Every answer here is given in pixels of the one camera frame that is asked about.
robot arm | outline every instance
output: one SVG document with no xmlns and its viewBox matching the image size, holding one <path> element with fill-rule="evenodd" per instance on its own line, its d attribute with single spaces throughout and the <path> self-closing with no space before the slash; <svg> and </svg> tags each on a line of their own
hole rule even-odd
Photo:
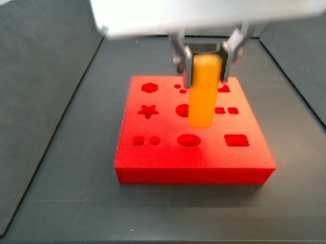
<svg viewBox="0 0 326 244">
<path fill-rule="evenodd" d="M 175 48 L 173 64 L 176 71 L 183 72 L 184 87 L 189 88 L 192 85 L 192 71 L 193 71 L 193 55 L 199 53 L 215 53 L 221 58 L 220 80 L 227 82 L 229 77 L 231 63 L 235 63 L 241 54 L 241 47 L 245 41 L 253 34 L 253 28 L 248 23 L 243 23 L 235 28 L 231 37 L 221 42 L 220 48 L 215 44 L 200 44 L 196 51 L 191 51 L 191 47 L 183 44 L 184 30 L 169 33 L 170 44 Z"/>
</svg>

rectangular hole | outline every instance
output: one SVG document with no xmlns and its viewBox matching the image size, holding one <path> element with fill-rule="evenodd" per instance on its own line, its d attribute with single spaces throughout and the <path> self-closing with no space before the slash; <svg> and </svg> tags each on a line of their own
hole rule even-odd
<svg viewBox="0 0 326 244">
<path fill-rule="evenodd" d="M 224 134 L 228 147 L 248 147 L 249 142 L 244 134 Z"/>
</svg>

dark gray table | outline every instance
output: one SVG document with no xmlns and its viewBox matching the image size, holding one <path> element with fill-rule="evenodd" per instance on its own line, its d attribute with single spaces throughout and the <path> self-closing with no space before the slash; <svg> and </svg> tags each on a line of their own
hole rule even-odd
<svg viewBox="0 0 326 244">
<path fill-rule="evenodd" d="M 324 128 L 259 41 L 244 51 L 231 75 L 277 162 L 267 183 L 118 184 L 113 158 L 129 76 L 175 70 L 166 38 L 104 41 L 2 240 L 326 241 Z"/>
</svg>

orange cylinder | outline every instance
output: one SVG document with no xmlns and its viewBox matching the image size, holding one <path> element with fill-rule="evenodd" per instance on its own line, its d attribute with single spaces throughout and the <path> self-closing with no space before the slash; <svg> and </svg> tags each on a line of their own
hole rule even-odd
<svg viewBox="0 0 326 244">
<path fill-rule="evenodd" d="M 207 128 L 212 123 L 217 86 L 221 71 L 221 58 L 216 54 L 193 56 L 192 86 L 188 97 L 188 124 Z"/>
</svg>

red plastic block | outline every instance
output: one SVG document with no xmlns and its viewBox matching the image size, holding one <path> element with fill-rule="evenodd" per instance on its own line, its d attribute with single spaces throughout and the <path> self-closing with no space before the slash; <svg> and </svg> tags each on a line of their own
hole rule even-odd
<svg viewBox="0 0 326 244">
<path fill-rule="evenodd" d="M 212 126 L 196 129 L 181 78 L 132 77 L 114 161 L 121 183 L 264 183 L 276 165 L 236 79 L 219 91 Z"/>
</svg>

